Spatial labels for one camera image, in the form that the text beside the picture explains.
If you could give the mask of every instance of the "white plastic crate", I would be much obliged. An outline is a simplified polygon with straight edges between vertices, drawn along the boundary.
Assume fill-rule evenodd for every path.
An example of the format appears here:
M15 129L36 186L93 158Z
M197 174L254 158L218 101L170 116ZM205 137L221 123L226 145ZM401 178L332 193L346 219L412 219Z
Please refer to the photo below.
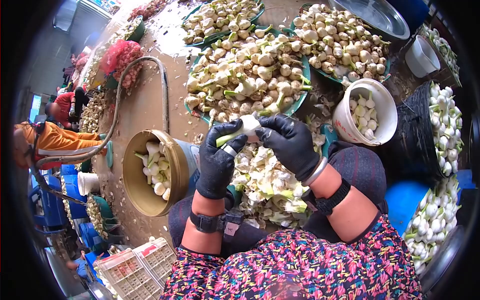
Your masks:
M158 238L135 248L133 252L163 289L172 271L172 265L177 259L167 241Z
M123 300L157 300L163 293L132 249L94 262Z

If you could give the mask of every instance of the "orange pants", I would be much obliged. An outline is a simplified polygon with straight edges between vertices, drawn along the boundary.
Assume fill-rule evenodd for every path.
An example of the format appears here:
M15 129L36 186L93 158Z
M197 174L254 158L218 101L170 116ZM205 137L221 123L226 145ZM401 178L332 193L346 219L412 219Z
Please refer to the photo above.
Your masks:
M33 145L35 130L31 126L23 126L22 128L25 139ZM102 144L102 141L96 133L76 133L61 129L52 122L45 122L45 130L36 143L36 152L39 156L72 156L88 153L100 144ZM107 149L103 148L100 154L106 155Z

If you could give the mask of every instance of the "wristwatch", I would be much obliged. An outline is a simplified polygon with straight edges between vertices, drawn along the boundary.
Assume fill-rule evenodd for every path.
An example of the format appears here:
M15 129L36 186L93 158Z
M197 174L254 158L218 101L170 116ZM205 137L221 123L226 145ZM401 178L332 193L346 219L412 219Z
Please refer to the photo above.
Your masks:
M307 206L315 211L318 211L324 216L329 216L332 214L332 210L337 206L342 200L347 196L350 191L350 183L342 178L342 184L338 190L330 198L315 198L312 190L308 190L301 196L302 200L305 201Z
M196 215L190 211L190 221L200 232L223 232L224 239L229 241L240 227L243 221L243 213L237 208L233 208L219 216Z

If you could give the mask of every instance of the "blue shirt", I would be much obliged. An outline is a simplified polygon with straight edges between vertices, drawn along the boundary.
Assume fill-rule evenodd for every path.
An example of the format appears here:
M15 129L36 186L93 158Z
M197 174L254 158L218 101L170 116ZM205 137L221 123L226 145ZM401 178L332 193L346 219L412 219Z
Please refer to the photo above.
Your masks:
M87 270L85 270L85 265L86 265L87 261L80 257L80 258L77 258L76 260L74 260L74 262L76 262L78 264L78 267L77 267L78 276L80 276L81 278L88 279Z

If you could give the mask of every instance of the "silver bangle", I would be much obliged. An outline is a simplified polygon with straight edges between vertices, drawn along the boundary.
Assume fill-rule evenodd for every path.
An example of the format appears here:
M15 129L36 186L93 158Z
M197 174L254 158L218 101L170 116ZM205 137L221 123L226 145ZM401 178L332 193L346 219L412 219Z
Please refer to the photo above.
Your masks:
M304 182L301 183L302 186L311 185L315 181L315 179L317 179L318 176L320 176L320 174L323 172L323 170L325 169L327 164L328 164L328 159L325 156L323 156L322 161L318 165L317 169L315 171L313 171L312 175L310 175L310 177L308 177L307 180L305 180Z

